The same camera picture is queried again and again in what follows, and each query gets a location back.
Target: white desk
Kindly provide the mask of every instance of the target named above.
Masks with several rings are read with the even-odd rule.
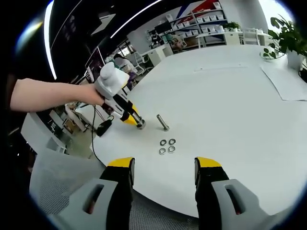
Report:
[[[196,38],[198,40],[198,48],[201,48],[201,38],[202,37],[208,37],[208,36],[215,36],[215,35],[223,35],[226,45],[239,45],[240,44],[240,39],[239,36],[243,35],[242,31],[238,31],[238,32],[223,32],[223,33],[204,33],[204,34],[200,34],[198,35]],[[258,34],[258,39],[260,42],[261,46],[268,46],[269,43],[272,42],[272,40],[270,39],[271,36],[265,33],[262,34]]]
[[[107,165],[135,157],[134,189],[190,216],[198,216],[197,156],[221,163],[268,214],[289,207],[307,177],[307,103],[281,100],[260,68],[262,49],[216,46],[164,59],[129,94],[145,129],[114,120],[94,140],[98,158]],[[157,114],[168,132],[161,131]],[[177,140],[175,153],[160,156],[159,142],[171,138]]]
[[[155,49],[151,49],[141,56],[148,55],[150,61],[152,62],[153,66],[156,67],[164,58],[167,56],[173,55],[173,50],[169,43],[166,43],[162,46],[159,46]]]

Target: metal washer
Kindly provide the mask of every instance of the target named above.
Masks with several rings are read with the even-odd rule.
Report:
[[[175,152],[175,150],[176,150],[176,148],[174,147],[174,146],[170,146],[170,147],[168,147],[168,152],[169,153],[173,153],[173,152]]]
[[[166,143],[167,143],[167,141],[166,141],[165,139],[163,139],[163,140],[160,141],[160,145],[161,145],[161,146],[166,145]]]
[[[166,153],[166,149],[165,148],[161,148],[159,149],[159,154],[162,156]]]
[[[169,143],[169,145],[174,145],[176,143],[176,140],[175,139],[170,139],[168,143]]]

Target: ceiling light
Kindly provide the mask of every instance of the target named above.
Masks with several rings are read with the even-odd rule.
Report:
[[[49,25],[50,25],[50,17],[52,11],[53,1],[49,3],[45,12],[45,20],[44,20],[44,41],[45,41],[45,49],[47,53],[47,59],[49,62],[49,66],[53,75],[54,80],[57,79],[56,72],[53,67],[51,52],[50,52],[50,43],[49,43]]]
[[[119,27],[118,30],[115,31],[115,33],[110,37],[113,38],[125,25],[127,25],[132,19],[134,19],[136,16],[138,16],[140,13],[144,12],[145,10],[147,10],[148,8],[152,7],[153,5],[157,4],[158,2],[161,2],[162,0],[157,0],[155,2],[153,2],[152,4],[150,4],[149,6],[146,6],[144,9],[142,9],[141,11],[139,11],[138,13],[136,13],[134,16],[132,16],[128,21],[126,21],[121,27]]]

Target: white paper sheet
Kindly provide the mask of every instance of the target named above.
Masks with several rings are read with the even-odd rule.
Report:
[[[275,86],[283,101],[307,101],[307,83],[293,69],[278,69],[269,64],[261,65],[262,71]]]

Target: white storage box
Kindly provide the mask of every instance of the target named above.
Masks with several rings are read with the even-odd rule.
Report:
[[[211,21],[216,21],[216,15],[211,15],[211,16],[210,16],[210,20],[211,20]]]
[[[203,27],[201,30],[202,30],[202,32],[203,32],[204,34],[206,34],[206,33],[209,32],[207,27]]]
[[[197,22],[198,23],[203,23],[203,19],[202,18],[197,18]]]
[[[219,14],[216,17],[217,17],[217,20],[224,20],[224,15],[222,14]]]
[[[186,32],[186,34],[187,34],[187,37],[189,37],[189,36],[192,36],[192,35],[193,35],[193,34],[192,34],[192,31]]]
[[[209,16],[203,17],[202,19],[203,19],[204,22],[209,22],[210,21],[210,17]]]
[[[193,35],[199,35],[198,30],[192,30]]]
[[[221,9],[221,4],[219,2],[214,2],[213,5],[215,6],[216,9]]]
[[[183,25],[184,26],[190,26],[190,22],[184,22]]]
[[[214,26],[210,26],[210,27],[209,27],[209,30],[210,30],[210,32],[211,32],[211,33],[216,32],[216,29],[215,29],[215,27],[214,27]]]
[[[179,34],[179,37],[185,38],[185,37],[187,37],[187,35],[186,35],[186,33],[182,33],[182,34]]]
[[[179,23],[177,26],[178,26],[178,29],[182,29],[184,27],[182,23]]]
[[[173,16],[172,16],[171,14],[167,14],[167,15],[166,15],[166,19],[167,19],[169,22],[171,22],[171,21],[174,20],[174,19],[173,19]]]

